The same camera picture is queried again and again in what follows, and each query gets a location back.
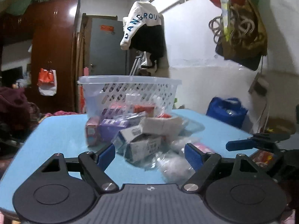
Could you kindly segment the clear plastic bag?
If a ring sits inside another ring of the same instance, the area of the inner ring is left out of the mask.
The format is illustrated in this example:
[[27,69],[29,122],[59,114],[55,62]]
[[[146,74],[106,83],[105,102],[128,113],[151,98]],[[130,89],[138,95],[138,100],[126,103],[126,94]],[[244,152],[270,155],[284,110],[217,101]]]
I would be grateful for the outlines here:
[[145,170],[158,170],[165,183],[182,185],[194,173],[187,160],[175,152],[157,152],[148,157],[144,163]]

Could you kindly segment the purple medicine box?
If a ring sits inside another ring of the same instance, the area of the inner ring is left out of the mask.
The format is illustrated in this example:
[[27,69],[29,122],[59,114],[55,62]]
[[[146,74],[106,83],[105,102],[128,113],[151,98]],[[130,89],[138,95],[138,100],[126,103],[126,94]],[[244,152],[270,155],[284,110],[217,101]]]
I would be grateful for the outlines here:
[[97,130],[101,142],[112,142],[116,138],[128,142],[142,135],[140,127],[132,126],[129,120],[104,119]]

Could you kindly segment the pink small box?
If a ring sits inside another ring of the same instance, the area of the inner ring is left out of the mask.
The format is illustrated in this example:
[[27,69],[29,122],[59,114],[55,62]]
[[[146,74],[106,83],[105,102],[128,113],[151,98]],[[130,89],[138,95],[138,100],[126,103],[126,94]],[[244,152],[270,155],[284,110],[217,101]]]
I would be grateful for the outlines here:
[[95,146],[100,141],[100,134],[98,131],[100,118],[98,116],[91,117],[85,124],[85,136],[88,146]]

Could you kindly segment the white barcode box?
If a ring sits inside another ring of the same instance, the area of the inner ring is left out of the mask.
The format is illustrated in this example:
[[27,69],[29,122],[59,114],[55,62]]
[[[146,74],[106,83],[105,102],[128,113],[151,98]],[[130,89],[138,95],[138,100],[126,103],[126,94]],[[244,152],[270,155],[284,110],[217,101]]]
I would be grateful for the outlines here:
[[161,136],[142,133],[139,126],[120,130],[112,140],[116,152],[130,163],[143,161],[158,152],[161,142]]

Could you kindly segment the blue plastic bag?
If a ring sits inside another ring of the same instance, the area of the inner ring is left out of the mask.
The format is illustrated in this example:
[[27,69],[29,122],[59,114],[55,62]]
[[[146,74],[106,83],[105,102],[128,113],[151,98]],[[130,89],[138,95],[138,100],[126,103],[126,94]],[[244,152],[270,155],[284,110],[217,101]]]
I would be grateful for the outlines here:
[[209,103],[206,115],[241,129],[247,112],[238,98],[214,97]]

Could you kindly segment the red box in basket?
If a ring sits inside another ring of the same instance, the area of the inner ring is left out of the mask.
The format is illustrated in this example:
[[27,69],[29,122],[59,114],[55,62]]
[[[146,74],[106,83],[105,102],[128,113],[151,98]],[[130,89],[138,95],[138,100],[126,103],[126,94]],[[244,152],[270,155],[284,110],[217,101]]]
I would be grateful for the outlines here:
[[148,117],[154,117],[155,106],[153,104],[147,105],[134,105],[133,106],[134,113],[145,112]]

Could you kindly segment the clear plastic laundry basket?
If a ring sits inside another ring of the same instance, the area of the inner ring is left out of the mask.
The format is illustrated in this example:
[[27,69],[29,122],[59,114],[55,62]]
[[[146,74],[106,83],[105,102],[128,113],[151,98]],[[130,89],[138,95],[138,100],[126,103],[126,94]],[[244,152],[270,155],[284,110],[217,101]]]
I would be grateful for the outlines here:
[[135,106],[153,106],[154,116],[173,108],[179,79],[149,76],[82,76],[88,117],[113,118],[132,113]]

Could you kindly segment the orange white plastic bag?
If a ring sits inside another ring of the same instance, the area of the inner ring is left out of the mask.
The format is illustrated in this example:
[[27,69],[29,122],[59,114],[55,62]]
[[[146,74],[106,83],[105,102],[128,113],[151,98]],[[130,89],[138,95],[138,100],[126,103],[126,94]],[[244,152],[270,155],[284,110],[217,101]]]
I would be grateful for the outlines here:
[[57,76],[55,70],[41,68],[38,74],[38,90],[42,96],[52,97],[57,93]]

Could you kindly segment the dark maroon clothes pile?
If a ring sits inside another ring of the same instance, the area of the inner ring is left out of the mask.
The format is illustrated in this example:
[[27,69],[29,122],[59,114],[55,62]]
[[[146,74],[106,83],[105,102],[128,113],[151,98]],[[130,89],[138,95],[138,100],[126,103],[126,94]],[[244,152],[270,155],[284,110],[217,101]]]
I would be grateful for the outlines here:
[[39,125],[41,112],[24,88],[1,87],[1,141],[23,142]]

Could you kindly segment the grey metal door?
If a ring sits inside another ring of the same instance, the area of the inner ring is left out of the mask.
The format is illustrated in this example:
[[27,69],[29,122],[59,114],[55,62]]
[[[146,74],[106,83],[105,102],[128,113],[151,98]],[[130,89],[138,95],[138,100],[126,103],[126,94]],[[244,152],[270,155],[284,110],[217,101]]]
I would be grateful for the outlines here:
[[127,74],[127,52],[122,50],[123,23],[117,17],[87,16],[85,64],[90,75]]

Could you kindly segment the black hanging garment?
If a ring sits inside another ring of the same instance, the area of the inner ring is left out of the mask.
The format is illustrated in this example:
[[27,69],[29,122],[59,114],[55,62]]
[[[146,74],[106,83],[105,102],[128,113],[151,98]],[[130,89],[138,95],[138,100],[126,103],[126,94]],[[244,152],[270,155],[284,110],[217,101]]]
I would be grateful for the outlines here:
[[165,50],[163,27],[143,25],[133,35],[129,49],[150,53],[152,60],[162,58]]

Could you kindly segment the dark red wooden wardrobe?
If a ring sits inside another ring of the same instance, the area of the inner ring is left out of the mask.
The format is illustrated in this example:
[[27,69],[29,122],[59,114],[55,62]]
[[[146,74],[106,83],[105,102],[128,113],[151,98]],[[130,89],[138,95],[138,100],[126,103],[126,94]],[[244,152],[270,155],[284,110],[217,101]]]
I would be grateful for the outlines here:
[[[1,46],[31,40],[31,87],[27,100],[43,113],[75,108],[75,34],[79,0],[33,3],[21,16],[1,15]],[[38,90],[40,69],[54,69],[57,93],[43,96]]]

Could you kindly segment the white printed hanging shirt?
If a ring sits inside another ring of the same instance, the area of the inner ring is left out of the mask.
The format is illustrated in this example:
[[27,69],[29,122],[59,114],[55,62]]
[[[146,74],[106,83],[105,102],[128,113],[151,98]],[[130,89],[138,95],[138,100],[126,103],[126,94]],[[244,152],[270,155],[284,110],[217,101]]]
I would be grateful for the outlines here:
[[122,50],[128,50],[131,40],[144,25],[162,25],[159,13],[149,1],[135,1],[127,17],[123,18],[124,35],[120,42]]

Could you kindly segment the yellow green hanging strip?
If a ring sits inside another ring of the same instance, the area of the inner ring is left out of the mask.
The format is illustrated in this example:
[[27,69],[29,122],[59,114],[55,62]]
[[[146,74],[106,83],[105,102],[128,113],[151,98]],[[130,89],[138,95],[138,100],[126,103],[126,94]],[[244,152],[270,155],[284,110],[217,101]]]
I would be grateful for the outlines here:
[[223,17],[223,31],[226,37],[226,40],[229,40],[229,35],[231,33],[231,0],[220,0],[221,2],[221,11]]

